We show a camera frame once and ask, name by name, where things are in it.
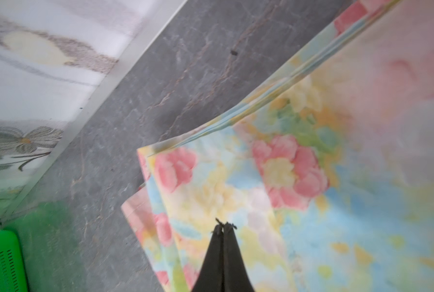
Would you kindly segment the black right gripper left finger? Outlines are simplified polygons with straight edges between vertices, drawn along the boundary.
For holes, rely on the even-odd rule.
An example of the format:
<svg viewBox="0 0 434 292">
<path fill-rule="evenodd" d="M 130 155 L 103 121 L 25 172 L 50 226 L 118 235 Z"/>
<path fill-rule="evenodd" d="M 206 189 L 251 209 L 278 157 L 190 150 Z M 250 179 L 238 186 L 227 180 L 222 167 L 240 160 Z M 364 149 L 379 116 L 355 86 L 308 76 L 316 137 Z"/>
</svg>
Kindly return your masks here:
<svg viewBox="0 0 434 292">
<path fill-rule="evenodd" d="M 223 223 L 216 219 L 210 244 L 192 292 L 224 291 Z"/>
</svg>

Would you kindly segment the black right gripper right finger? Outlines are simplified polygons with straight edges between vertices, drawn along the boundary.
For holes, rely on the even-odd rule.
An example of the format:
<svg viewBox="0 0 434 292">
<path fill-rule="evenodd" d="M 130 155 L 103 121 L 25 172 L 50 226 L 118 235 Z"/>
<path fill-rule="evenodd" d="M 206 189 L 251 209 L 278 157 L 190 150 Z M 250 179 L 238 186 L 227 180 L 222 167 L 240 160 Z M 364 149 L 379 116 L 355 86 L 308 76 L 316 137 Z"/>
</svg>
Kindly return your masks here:
<svg viewBox="0 0 434 292">
<path fill-rule="evenodd" d="M 225 292 L 255 292 L 246 272 L 235 235 L 236 227 L 226 223 L 223 227 L 223 286 Z"/>
</svg>

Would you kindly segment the floral pastel skirt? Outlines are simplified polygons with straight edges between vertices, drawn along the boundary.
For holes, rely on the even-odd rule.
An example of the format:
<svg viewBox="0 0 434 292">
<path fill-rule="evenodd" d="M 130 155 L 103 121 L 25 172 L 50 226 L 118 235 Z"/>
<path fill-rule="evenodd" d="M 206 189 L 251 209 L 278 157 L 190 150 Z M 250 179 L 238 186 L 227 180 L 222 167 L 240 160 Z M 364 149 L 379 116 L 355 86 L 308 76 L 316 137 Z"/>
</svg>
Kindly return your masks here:
<svg viewBox="0 0 434 292">
<path fill-rule="evenodd" d="M 137 151 L 122 211 L 191 292 L 216 219 L 255 292 L 434 292 L 434 1 L 357 1 L 238 105 Z"/>
</svg>

